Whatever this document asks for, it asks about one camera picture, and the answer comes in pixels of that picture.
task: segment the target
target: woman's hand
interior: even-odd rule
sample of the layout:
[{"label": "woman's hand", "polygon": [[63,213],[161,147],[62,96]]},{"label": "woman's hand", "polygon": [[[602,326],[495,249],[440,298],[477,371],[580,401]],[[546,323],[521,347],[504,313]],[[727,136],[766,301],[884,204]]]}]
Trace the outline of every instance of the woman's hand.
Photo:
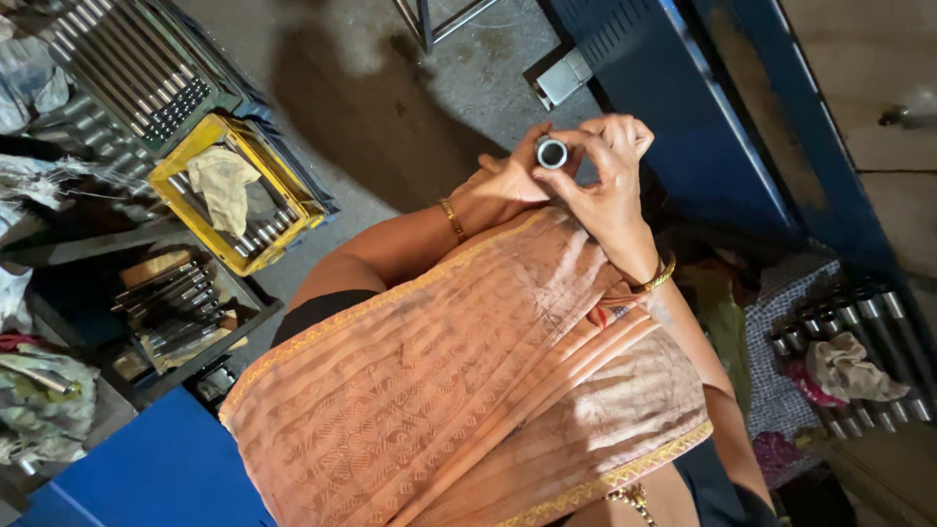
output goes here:
[{"label": "woman's hand", "polygon": [[535,168],[533,177],[566,201],[629,282],[652,280],[660,260],[641,218],[638,161],[654,142],[654,134],[630,115],[613,114],[586,121],[578,130],[552,132],[550,137],[566,143],[580,158],[585,151],[598,169],[599,183],[580,187],[569,173],[543,167]]},{"label": "woman's hand", "polygon": [[[508,158],[497,159],[488,154],[481,154],[478,163],[482,168],[466,183],[456,188],[452,196],[470,192],[501,201],[504,212],[495,225],[508,221],[530,207],[549,201],[553,197],[551,188],[531,179],[531,174],[538,166],[536,142],[546,135],[551,127],[549,122],[531,127]],[[567,175],[575,175],[581,162],[582,152],[578,155],[572,152],[562,170]]]}]

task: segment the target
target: woman's right hand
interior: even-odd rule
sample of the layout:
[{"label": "woman's right hand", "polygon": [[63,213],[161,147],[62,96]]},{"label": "woman's right hand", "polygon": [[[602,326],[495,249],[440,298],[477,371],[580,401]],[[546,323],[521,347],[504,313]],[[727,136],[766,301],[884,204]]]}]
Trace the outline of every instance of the woman's right hand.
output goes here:
[{"label": "woman's right hand", "polygon": [[632,284],[651,281],[660,258],[650,228],[641,218],[638,161],[654,134],[631,115],[611,114],[577,130],[550,133],[573,153],[585,151],[599,172],[599,183],[580,187],[562,169],[538,167],[533,177],[546,182],[595,236],[609,261]]}]

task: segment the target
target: wrist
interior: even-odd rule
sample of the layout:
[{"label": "wrist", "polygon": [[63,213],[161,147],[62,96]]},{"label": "wrist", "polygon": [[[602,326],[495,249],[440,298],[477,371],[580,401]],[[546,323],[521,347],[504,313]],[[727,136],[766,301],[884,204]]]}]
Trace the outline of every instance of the wrist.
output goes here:
[{"label": "wrist", "polygon": [[650,282],[661,270],[661,256],[654,245],[654,235],[644,221],[629,225],[614,235],[614,241],[599,239],[602,249],[631,285]]},{"label": "wrist", "polygon": [[449,204],[469,238],[512,218],[509,217],[512,207],[508,200],[472,190],[453,196]]}]

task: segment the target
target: gold saree border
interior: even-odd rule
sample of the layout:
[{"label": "gold saree border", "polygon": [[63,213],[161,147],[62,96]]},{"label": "gold saree border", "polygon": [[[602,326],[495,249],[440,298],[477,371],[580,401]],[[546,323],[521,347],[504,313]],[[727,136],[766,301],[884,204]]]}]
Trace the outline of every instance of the gold saree border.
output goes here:
[{"label": "gold saree border", "polygon": [[584,498],[591,498],[597,493],[598,495],[604,496],[612,490],[621,487],[621,485],[618,484],[619,481],[624,480],[626,482],[625,484],[630,483],[634,479],[650,472],[650,469],[678,458],[687,450],[703,442],[704,439],[711,434],[712,422],[707,419],[702,425],[690,430],[674,441],[658,447],[653,452],[602,474],[597,479],[577,485],[549,502],[533,506],[527,512],[523,512],[511,519],[506,519],[498,523],[496,527],[533,527],[537,524],[539,519],[548,518],[557,512],[566,511],[566,507],[570,504],[577,505],[583,501]]},{"label": "gold saree border", "polygon": [[[254,383],[254,381],[256,381],[257,378],[260,377],[273,364],[283,360],[284,358],[293,354],[300,348],[305,347],[306,344],[308,344],[312,340],[317,339],[321,337],[322,335],[325,335],[326,333],[334,331],[339,327],[347,325],[348,323],[354,321],[358,317],[361,317],[362,315],[366,314],[367,312],[373,309],[377,309],[388,302],[393,302],[395,300],[398,300],[399,298],[412,293],[414,290],[419,289],[423,286],[426,286],[442,278],[443,276],[446,275],[447,272],[449,272],[451,268],[457,265],[468,263],[473,258],[475,258],[475,256],[478,255],[478,253],[482,252],[486,248],[490,248],[491,246],[495,245],[497,242],[505,238],[522,233],[523,231],[528,229],[530,226],[532,226],[534,223],[540,221],[544,216],[555,214],[554,211],[561,211],[561,210],[562,209],[559,209],[557,207],[546,206],[540,209],[539,211],[537,211],[532,216],[530,216],[530,218],[525,220],[524,223],[518,225],[517,227],[514,227],[513,229],[510,229],[503,233],[496,234],[488,238],[487,240],[484,240],[483,242],[479,243],[478,245],[474,247],[467,248],[461,254],[458,254],[454,258],[452,258],[449,262],[445,262],[441,265],[437,265],[436,267],[433,267],[432,269],[426,271],[425,273],[423,273],[416,279],[413,279],[406,283],[402,283],[392,288],[390,291],[385,291],[384,293],[378,294],[370,298],[369,300],[365,300],[363,303],[357,305],[356,307],[352,308],[351,310],[347,312],[343,311],[343,312],[337,313],[336,315],[333,315],[331,318],[326,319],[318,324],[315,324],[309,327],[308,329],[306,329],[306,331],[296,335],[292,339],[289,339],[286,342],[283,342],[282,344],[280,344],[273,350],[270,350],[266,354],[261,355],[260,359],[258,359],[253,364],[248,366],[247,369],[244,371],[244,373],[241,374],[241,378],[238,379],[237,384],[234,385],[234,388],[231,390],[231,393],[225,399],[225,402],[223,403],[221,409],[219,409],[218,419],[225,426],[225,428],[227,428],[228,419],[231,416],[229,410],[233,410],[233,406],[237,404],[238,400],[244,394],[245,390],[247,390],[248,387],[250,387]],[[272,354],[272,356],[264,359],[264,357],[268,354]]]}]

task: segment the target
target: woman's left hand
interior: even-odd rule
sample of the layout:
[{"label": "woman's left hand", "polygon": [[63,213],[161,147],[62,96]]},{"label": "woman's left hand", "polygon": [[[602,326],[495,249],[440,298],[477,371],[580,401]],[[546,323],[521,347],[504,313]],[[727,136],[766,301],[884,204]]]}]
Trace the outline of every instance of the woman's left hand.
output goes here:
[{"label": "woman's left hand", "polygon": [[[550,132],[552,124],[542,123],[531,127],[508,158],[496,159],[488,154],[481,154],[478,163],[482,168],[465,184],[453,192],[453,196],[465,191],[505,200],[509,209],[508,217],[513,218],[522,211],[544,203],[556,194],[546,184],[530,177],[538,166],[536,143]],[[563,165],[563,172],[574,177],[582,163],[582,152],[570,152],[570,158]]]}]

